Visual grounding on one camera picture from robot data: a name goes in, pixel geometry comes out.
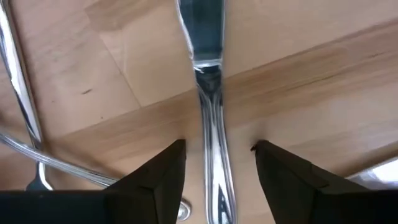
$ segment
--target wooden tabletop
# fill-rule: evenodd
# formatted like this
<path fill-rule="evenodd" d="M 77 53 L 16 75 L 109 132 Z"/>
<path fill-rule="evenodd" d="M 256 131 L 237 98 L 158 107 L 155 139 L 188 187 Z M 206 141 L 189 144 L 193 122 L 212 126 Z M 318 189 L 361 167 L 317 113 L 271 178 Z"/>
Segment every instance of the wooden tabletop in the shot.
<path fill-rule="evenodd" d="M 186 223 L 206 223 L 201 121 L 174 0 L 12 0 L 48 150 L 122 177 L 187 139 Z M 398 154 L 398 1 L 226 3 L 224 113 L 240 223 L 273 223 L 257 139 L 346 176 Z M 0 127 L 29 142 L 3 65 Z M 34 163 L 0 146 L 0 189 Z M 55 170 L 56 189 L 97 189 Z"/>

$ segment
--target stainless steel knife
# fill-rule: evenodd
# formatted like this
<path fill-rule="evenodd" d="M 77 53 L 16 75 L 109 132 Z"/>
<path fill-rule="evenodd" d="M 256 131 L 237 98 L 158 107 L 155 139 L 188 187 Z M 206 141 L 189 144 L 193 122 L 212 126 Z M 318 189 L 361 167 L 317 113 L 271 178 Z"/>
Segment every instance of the stainless steel knife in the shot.
<path fill-rule="evenodd" d="M 177 0 L 201 104 L 205 150 L 206 217 L 236 223 L 236 202 L 223 119 L 223 0 Z"/>

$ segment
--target butter knife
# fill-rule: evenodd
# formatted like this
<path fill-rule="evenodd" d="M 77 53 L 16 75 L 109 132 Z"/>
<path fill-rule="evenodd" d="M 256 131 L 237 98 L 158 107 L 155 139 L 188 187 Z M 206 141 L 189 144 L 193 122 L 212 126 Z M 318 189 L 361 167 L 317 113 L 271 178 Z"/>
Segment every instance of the butter knife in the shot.
<path fill-rule="evenodd" d="M 223 0 L 177 0 L 200 99 L 209 224 L 235 224 L 236 202 L 223 118 Z"/>

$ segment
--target knife handle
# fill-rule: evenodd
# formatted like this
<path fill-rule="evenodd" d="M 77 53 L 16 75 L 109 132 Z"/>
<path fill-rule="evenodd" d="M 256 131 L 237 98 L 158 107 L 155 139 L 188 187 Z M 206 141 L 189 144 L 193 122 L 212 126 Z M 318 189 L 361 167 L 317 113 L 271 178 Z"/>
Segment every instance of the knife handle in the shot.
<path fill-rule="evenodd" d="M 221 65 L 194 69 L 203 125 L 207 222 L 235 224 L 236 202 L 224 128 Z"/>

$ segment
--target wooden table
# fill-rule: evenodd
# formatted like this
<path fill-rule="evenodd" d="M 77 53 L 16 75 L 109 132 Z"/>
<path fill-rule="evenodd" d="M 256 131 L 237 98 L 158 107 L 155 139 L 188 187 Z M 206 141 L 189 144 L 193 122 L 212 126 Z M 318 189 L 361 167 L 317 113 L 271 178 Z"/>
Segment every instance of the wooden table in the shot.
<path fill-rule="evenodd" d="M 52 154 L 122 177 L 188 142 L 186 223 L 205 223 L 201 121 L 174 0 L 13 0 Z M 224 94 L 240 223 L 273 223 L 250 147 L 348 175 L 398 154 L 398 1 L 227 1 Z M 0 127 L 29 142 L 4 67 Z M 34 162 L 0 146 L 0 189 Z M 96 189 L 49 171 L 57 189 Z"/>

